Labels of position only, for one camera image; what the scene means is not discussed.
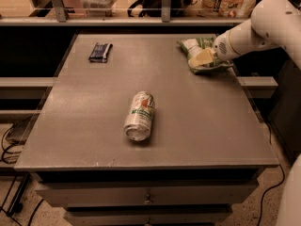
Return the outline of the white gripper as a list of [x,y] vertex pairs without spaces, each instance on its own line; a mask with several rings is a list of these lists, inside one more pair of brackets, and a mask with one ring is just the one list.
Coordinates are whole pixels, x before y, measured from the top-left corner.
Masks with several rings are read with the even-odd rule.
[[222,60],[232,60],[234,58],[235,53],[231,48],[228,33],[223,33],[217,36],[214,40],[213,49],[203,49],[196,56],[189,59],[188,64],[191,68],[197,68],[199,66],[210,64],[214,61],[215,53]]

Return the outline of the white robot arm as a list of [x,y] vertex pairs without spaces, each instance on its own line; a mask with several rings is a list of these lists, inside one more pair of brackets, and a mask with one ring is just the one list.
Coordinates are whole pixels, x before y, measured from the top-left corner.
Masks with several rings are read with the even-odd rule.
[[[219,35],[213,45],[193,47],[188,64],[208,72],[215,58],[227,61],[276,47],[301,69],[301,13],[288,0],[261,0],[248,20]],[[287,176],[276,226],[301,226],[301,155]]]

